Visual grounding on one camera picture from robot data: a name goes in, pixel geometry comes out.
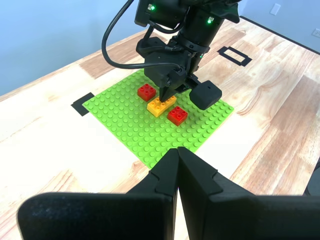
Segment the yellow lego brick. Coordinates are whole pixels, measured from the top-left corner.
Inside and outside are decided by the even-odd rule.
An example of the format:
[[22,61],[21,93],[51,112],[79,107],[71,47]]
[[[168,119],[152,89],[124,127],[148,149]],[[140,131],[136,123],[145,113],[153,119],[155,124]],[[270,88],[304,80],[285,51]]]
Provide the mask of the yellow lego brick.
[[165,110],[175,104],[177,98],[175,96],[170,97],[167,101],[161,102],[159,97],[148,103],[146,109],[152,113],[156,118],[164,113]]

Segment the blue wall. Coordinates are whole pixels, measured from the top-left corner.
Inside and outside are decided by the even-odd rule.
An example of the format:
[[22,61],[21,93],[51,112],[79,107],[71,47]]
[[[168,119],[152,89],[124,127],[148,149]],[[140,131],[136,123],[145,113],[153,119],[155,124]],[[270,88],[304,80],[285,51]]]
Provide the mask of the blue wall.
[[244,13],[244,10],[246,8],[248,0],[242,0],[241,2],[239,2],[239,8],[238,8],[238,12],[239,15],[242,16]]
[[[280,4],[278,14],[270,14]],[[289,39],[320,52],[320,38],[312,35],[320,29],[320,0],[247,0],[242,15]]]
[[[10,0],[0,4],[0,96],[101,48],[102,36],[127,0]],[[138,1],[108,45],[142,31]]]

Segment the wooden table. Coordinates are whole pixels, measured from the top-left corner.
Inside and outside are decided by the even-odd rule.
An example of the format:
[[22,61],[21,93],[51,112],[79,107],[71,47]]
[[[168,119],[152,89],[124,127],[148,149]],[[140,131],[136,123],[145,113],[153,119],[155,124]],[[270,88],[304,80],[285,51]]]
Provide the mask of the wooden table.
[[[111,58],[142,62],[135,47],[143,34],[110,46]],[[223,46],[252,61],[234,64],[218,55]],[[133,72],[98,51],[0,96],[0,239],[20,238],[16,212],[33,195],[124,193],[148,173],[91,114],[71,107]],[[255,194],[302,194],[320,156],[320,56],[245,20],[226,21],[196,74],[235,108],[197,155]],[[180,203],[175,236],[188,237]]]

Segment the wall outlet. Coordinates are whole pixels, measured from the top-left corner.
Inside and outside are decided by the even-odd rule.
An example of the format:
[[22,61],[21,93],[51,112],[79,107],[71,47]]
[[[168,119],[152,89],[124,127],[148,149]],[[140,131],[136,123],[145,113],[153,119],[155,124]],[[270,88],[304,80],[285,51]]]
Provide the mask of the wall outlet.
[[273,8],[271,9],[270,14],[272,14],[272,15],[277,15],[277,13],[279,12],[279,9],[280,9],[280,8],[281,8],[281,5],[276,3],[276,4],[273,6]]
[[320,38],[320,29],[317,29],[317,28],[316,28],[316,29],[313,31],[312,35]]

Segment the green baseplate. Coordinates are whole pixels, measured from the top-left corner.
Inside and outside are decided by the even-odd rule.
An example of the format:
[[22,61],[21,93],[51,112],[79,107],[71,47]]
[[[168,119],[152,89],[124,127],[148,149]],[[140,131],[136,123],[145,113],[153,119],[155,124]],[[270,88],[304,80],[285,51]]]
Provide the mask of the green baseplate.
[[[83,106],[149,169],[171,148],[184,146],[195,152],[234,110],[222,100],[207,110],[200,110],[190,101],[188,90],[177,94],[175,104],[155,117],[147,110],[152,99],[147,103],[137,95],[138,88],[144,84],[154,87],[155,97],[159,96],[159,88],[139,70]],[[180,126],[167,119],[176,106],[188,113]]]

